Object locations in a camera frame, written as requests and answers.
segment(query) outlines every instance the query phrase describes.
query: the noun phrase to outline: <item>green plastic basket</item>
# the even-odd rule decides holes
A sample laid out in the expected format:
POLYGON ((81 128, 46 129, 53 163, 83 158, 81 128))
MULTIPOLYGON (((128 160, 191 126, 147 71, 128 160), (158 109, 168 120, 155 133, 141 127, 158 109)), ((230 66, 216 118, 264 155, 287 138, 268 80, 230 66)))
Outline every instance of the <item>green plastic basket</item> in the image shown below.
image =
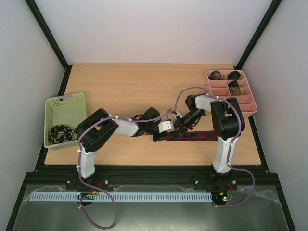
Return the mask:
POLYGON ((83 93, 63 95, 47 99, 45 102, 45 128, 44 146, 52 150, 59 150, 77 145, 77 141, 69 141, 59 144, 50 144, 48 133, 57 125, 66 125, 76 128, 78 124, 87 118, 87 106, 83 93))

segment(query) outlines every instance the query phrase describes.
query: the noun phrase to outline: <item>wooden table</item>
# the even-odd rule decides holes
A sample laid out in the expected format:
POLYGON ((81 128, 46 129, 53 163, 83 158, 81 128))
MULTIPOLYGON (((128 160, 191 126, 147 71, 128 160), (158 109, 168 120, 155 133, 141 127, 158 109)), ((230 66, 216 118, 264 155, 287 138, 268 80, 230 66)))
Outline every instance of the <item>wooden table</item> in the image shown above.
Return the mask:
MULTIPOLYGON (((133 117, 154 107, 164 114, 173 108, 181 90, 205 86, 208 70, 233 69, 231 64, 93 64, 73 65, 65 94, 83 92, 88 115, 104 108, 112 115, 133 117)), ((202 93, 189 90, 180 98, 178 111, 188 112, 187 95, 202 93)), ((260 165, 255 140, 248 119, 233 156, 234 165, 260 165)), ((194 128, 212 130, 211 114, 202 117, 194 128)), ((153 142, 152 136, 137 138, 114 134, 97 154, 98 165, 210 165, 217 142, 153 142)), ((76 165, 77 146, 48 150, 45 164, 76 165)))

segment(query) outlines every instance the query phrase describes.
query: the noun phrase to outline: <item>glass surface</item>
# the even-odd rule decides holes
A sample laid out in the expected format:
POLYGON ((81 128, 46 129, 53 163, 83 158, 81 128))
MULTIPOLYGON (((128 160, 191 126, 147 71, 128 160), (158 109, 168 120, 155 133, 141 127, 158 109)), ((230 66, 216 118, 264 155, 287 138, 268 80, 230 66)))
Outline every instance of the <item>glass surface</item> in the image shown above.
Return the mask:
MULTIPOLYGON (((186 192, 181 187, 120 187, 117 192, 186 192)), ((37 186, 29 186, 31 193, 37 186)), ((243 200, 251 188, 239 186, 233 203, 243 200)), ((65 191, 58 186, 39 192, 65 191)), ((96 231, 75 202, 30 202, 25 196, 14 231, 96 231)), ((233 208, 215 208, 211 203, 117 203, 119 217, 112 231, 284 231, 288 230, 274 186, 258 186, 246 203, 233 208)), ((99 225, 109 226, 115 215, 112 203, 94 202, 85 207, 99 225)))

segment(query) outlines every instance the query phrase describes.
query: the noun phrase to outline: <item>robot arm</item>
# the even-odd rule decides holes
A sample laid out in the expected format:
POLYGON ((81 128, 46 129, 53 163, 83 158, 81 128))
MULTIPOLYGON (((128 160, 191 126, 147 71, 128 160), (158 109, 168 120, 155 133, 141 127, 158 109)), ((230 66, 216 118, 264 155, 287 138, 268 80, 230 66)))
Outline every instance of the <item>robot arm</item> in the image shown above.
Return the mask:
MULTIPOLYGON (((227 99, 236 111, 239 113, 242 122, 242 131, 244 130, 244 119, 235 98, 227 99)), ((236 140, 233 141, 231 153, 228 155, 230 141, 234 138, 239 129, 238 120, 228 105, 225 102, 217 99, 209 98, 205 95, 190 95, 186 99, 186 104, 189 112, 181 116, 178 112, 176 121, 151 121, 146 123, 137 123, 138 120, 155 119, 159 117, 159 112, 154 108, 149 108, 143 115, 137 115, 129 121, 119 118, 109 119, 100 124, 100 129, 92 128, 81 139, 82 148, 80 165, 77 170, 81 170, 81 176, 89 177, 95 171, 95 159, 97 151, 106 143, 110 136, 114 133, 126 134, 128 136, 140 136, 145 134, 152 134, 153 141, 161 141, 166 138, 167 134, 186 132, 193 128, 193 124, 198 121, 201 116, 205 116, 205 111, 212 113, 213 128, 218 137, 218 148, 213 167, 217 173, 226 173, 230 170, 228 163, 231 162, 233 150, 236 140)), ((81 136, 91 125, 100 121, 101 119, 110 117, 104 109, 99 109, 76 128, 77 138, 81 136)))
MULTIPOLYGON (((227 101, 231 103, 238 112, 242 123, 241 130, 243 131, 245 129, 245 121, 237 100, 235 98, 228 98, 227 101)), ((217 173, 229 172, 231 170, 229 165, 233 157, 234 147, 238 140, 238 137, 234 139, 230 154, 228 155, 230 143, 239 129, 237 117, 234 111, 230 109, 225 102, 208 98, 205 95, 197 96, 195 98, 195 103, 197 108, 212 113, 213 128, 218 138, 216 158, 213 162, 214 170, 217 173)))

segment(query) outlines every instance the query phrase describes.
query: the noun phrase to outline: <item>black metal frame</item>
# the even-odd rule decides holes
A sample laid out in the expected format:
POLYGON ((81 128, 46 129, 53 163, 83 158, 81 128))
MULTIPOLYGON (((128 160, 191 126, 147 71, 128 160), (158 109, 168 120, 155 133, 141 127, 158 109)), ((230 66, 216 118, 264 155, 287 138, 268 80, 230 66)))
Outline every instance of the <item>black metal frame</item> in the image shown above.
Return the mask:
MULTIPOLYGON (((34 0, 25 0, 36 18, 39 26, 44 32, 47 40, 52 46, 56 53, 59 61, 61 62, 65 73, 61 86, 58 92, 58 96, 64 95, 68 78, 72 69, 72 66, 68 65, 59 46, 57 45, 51 31, 49 30, 42 14, 40 13, 34 0)), ((245 52, 243 53, 240 61, 238 62, 235 69, 241 69, 247 60, 249 54, 256 45, 258 39, 265 30, 270 19, 276 12, 278 6, 282 0, 273 0, 266 14, 264 15, 260 25, 250 40, 245 52)), ((258 166, 235 166, 238 168, 245 168, 250 170, 255 178, 256 185, 274 185, 276 187, 279 200, 282 204, 285 218, 289 230, 295 230, 283 191, 277 174, 269 173, 269 168, 264 156, 264 152, 261 146, 261 142, 258 136, 257 128, 255 125, 254 118, 249 117, 250 126, 252 133, 255 138, 257 150, 259 153, 261 165, 258 166)), ((63 185, 66 183, 67 175, 75 172, 75 166, 46 166, 44 164, 47 154, 47 149, 42 145, 38 160, 35 166, 34 172, 26 174, 21 190, 18 194, 16 204, 14 206, 7 231, 13 229, 19 207, 21 205, 27 185, 63 185)), ((195 179, 205 178, 209 171, 212 169, 211 166, 96 166, 96 174, 104 175, 109 180, 109 186, 117 185, 179 185, 182 187, 193 187, 196 188, 195 179)), ((238 185, 250 185, 252 180, 251 177, 246 173, 236 172, 234 173, 238 185)), ((208 188, 208 192, 216 192, 215 190, 208 188)))

